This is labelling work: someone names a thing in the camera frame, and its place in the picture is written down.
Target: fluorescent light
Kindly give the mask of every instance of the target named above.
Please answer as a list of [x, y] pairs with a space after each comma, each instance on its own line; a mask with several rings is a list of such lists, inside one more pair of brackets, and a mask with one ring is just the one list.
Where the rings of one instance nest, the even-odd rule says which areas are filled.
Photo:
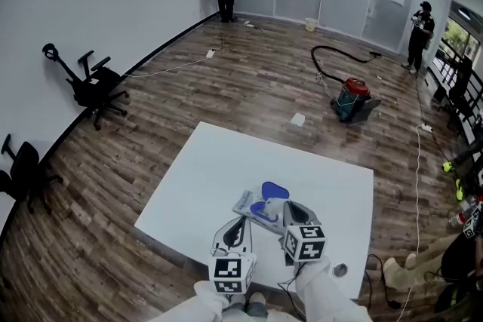
[[465, 19], [467, 19], [467, 20], [471, 20], [471, 17], [469, 17], [469, 15], [467, 14], [467, 11], [466, 11], [465, 9], [460, 8], [460, 9], [458, 10], [458, 12], [459, 12], [460, 14], [462, 14], [462, 15], [465, 17]]

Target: vacuum cleaner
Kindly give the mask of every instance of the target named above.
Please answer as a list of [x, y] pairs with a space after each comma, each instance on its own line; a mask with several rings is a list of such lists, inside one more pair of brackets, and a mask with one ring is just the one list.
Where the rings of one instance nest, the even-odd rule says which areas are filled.
[[381, 54], [371, 51], [370, 54], [372, 57], [370, 59], [360, 60], [351, 54], [331, 46], [315, 46], [311, 51], [312, 60], [316, 69], [318, 70], [316, 76], [317, 83], [324, 86], [323, 76], [325, 76], [342, 84], [342, 90], [340, 91], [339, 96], [331, 99], [331, 106], [334, 108], [334, 111], [339, 117], [340, 121], [350, 124], [357, 124], [359, 122], [367, 121], [370, 113], [380, 105], [381, 100], [373, 99], [371, 97], [371, 92], [369, 91], [368, 86], [361, 79], [351, 77], [344, 81], [341, 78], [326, 73], [320, 67], [317, 58], [315, 57], [315, 52], [319, 49], [335, 51], [359, 63], [369, 63], [375, 58], [381, 57]]

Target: white sleeve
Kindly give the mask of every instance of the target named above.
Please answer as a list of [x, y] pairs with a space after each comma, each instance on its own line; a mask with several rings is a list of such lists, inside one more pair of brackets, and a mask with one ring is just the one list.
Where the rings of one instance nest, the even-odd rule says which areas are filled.
[[296, 279], [307, 322], [370, 322], [366, 308], [343, 295], [327, 275], [330, 264], [327, 257], [306, 264]]
[[221, 312], [229, 306], [228, 299], [216, 292], [212, 282], [195, 284], [196, 296], [166, 311], [150, 322], [218, 322]]

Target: yellow-green shoe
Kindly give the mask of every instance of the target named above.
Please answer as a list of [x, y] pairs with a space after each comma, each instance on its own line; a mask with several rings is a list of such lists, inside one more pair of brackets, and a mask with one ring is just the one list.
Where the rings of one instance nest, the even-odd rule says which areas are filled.
[[456, 180], [456, 199], [462, 201], [464, 198], [463, 187], [461, 186], [461, 179]]
[[454, 167], [453, 167], [453, 163], [452, 163], [451, 161], [445, 162], [445, 163], [443, 164], [443, 171], [444, 171], [445, 173], [449, 173], [449, 172], [451, 172], [453, 169], [454, 169]]

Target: red vacuum lid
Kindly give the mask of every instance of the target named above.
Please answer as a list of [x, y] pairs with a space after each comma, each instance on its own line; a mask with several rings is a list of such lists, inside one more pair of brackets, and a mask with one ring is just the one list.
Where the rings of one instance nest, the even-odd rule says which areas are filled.
[[346, 81], [347, 90], [352, 94], [358, 96], [366, 97], [369, 95], [369, 88], [366, 86], [365, 82], [357, 78], [349, 78]]

